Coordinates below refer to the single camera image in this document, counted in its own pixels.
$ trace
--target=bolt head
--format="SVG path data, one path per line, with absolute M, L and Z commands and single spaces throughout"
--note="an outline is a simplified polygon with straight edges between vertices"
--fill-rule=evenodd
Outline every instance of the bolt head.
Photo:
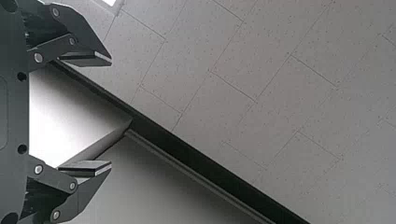
M 61 216 L 61 212 L 60 211 L 55 211 L 52 215 L 52 218 L 54 220 L 58 219 Z
M 76 40 L 74 38 L 70 38 L 69 39 L 69 43 L 70 43 L 70 45 L 75 45 L 76 44 Z
M 41 55 L 40 53 L 35 53 L 35 61 L 37 63 L 42 63 L 43 62 L 43 55 Z
M 69 187 L 70 187 L 70 189 L 75 189 L 76 188 L 76 183 L 71 183 Z
M 39 174 L 41 174 L 43 172 L 43 166 L 42 165 L 37 165 L 36 167 L 35 167 L 35 174 L 36 175 L 39 175 Z
M 55 17 L 59 17 L 59 15 L 60 15 L 60 13 L 59 13 L 59 10 L 58 10 L 58 8 L 53 8 L 52 9 L 52 14 L 55 16 Z

